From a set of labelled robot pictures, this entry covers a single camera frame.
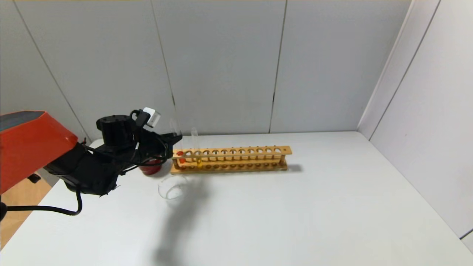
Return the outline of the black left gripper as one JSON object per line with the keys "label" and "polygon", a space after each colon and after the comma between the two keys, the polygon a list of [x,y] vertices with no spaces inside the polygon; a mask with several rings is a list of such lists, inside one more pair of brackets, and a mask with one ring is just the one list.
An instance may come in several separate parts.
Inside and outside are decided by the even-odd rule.
{"label": "black left gripper", "polygon": [[172,157],[171,148],[183,139],[182,134],[168,133],[168,142],[154,132],[142,132],[137,150],[139,165],[163,165]]}

